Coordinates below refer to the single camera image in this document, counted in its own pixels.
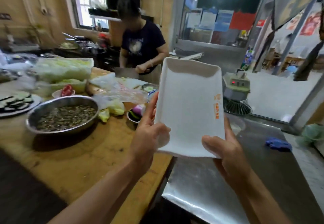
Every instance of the wooden countertop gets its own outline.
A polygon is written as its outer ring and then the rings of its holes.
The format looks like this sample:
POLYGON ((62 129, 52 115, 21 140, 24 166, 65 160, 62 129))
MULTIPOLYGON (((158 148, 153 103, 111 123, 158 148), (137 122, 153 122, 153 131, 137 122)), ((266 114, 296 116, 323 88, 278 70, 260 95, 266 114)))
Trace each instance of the wooden countertop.
MULTIPOLYGON (((92 77, 107 73, 93 68, 92 77)), ((68 204, 123 161, 135 133, 125 115, 111 116, 107 124, 99 122, 85 132, 64 137, 35 136, 25 128, 25 119, 26 114, 0 120, 0 147, 68 204)), ((167 154, 154 155, 150 170, 130 192, 112 223, 140 222, 171 159, 167 154)))

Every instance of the white plate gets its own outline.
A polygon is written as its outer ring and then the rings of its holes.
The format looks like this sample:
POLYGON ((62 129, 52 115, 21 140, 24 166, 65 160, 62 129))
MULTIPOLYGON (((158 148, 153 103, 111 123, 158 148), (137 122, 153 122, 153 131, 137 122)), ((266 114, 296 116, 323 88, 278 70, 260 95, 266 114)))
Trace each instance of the white plate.
POLYGON ((15 112, 1 112, 0 113, 0 118, 5 118, 5 117, 10 117, 10 116, 15 116, 24 112, 27 112, 31 109, 33 109, 35 106, 37 106, 41 101, 42 98, 39 97, 38 95, 31 95, 31 97, 33 98, 34 102, 30 104, 29 107, 27 107, 26 109, 23 109, 21 111, 15 111, 15 112))
POLYGON ((171 132, 169 143, 159 151, 176 156, 215 158, 203 147, 201 137, 225 139, 222 90, 219 66, 165 58, 155 123, 166 124, 171 132))

